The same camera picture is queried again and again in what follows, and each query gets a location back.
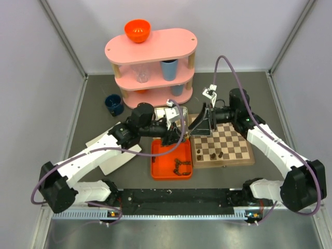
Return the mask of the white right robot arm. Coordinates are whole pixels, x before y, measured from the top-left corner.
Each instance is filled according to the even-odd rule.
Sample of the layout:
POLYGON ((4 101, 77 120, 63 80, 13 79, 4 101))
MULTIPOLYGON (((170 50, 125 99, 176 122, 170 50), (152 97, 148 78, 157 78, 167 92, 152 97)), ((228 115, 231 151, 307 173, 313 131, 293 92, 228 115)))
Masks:
POLYGON ((243 89, 229 92, 229 105, 216 107, 215 85, 202 93, 210 100, 189 125, 191 137, 207 138, 220 124, 230 123, 247 142, 257 147, 277 167, 283 181, 263 178, 248 180, 243 185, 242 199, 248 205, 260 199, 279 201, 289 210, 298 212, 326 198, 325 167, 319 160, 310 161, 298 155, 277 137, 266 122, 251 111, 250 97, 243 89))

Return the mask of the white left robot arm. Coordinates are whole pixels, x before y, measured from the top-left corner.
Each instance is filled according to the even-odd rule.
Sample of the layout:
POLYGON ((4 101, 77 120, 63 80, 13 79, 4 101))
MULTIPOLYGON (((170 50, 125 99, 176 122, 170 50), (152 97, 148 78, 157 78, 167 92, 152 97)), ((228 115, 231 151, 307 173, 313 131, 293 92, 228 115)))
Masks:
POLYGON ((104 180, 81 182, 81 179, 103 162, 122 153, 144 157, 145 153, 132 151, 142 137, 159 137, 168 145, 174 144, 175 147, 168 151, 170 153, 179 147, 185 135, 183 111, 171 99, 167 100, 164 111, 164 117, 158 121, 151 104, 138 104, 125 121, 114 125, 85 150, 57 164, 45 163, 33 192, 38 191, 55 214, 76 203, 97 201, 108 206, 115 204, 118 190, 114 183, 104 180))

